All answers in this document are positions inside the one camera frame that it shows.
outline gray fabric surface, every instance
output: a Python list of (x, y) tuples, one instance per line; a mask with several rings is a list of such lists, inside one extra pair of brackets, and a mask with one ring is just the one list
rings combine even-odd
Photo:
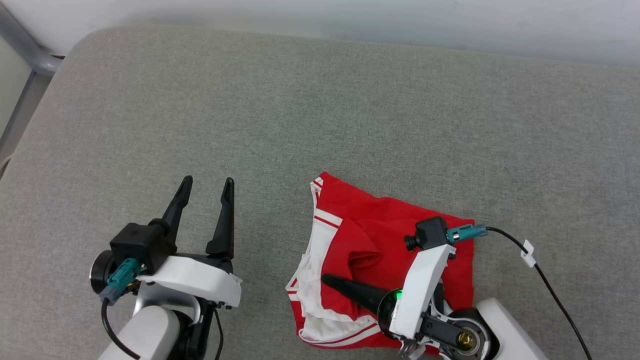
[[(374, 195), (530, 239), (594, 359), (640, 350), (640, 72), (400, 45), (189, 28), (101, 31), (63, 62), (0, 180), (0, 357), (94, 359), (108, 344), (88, 269), (127, 222), (194, 177), (179, 250), (203, 252), (236, 180), (239, 309), (224, 359), (395, 359), (295, 336), (284, 286), (321, 171)], [(497, 297), (550, 359), (580, 359), (519, 250), (476, 243)], [(128, 319), (132, 298), (111, 312)], [(211, 331), (212, 359), (217, 331)]]

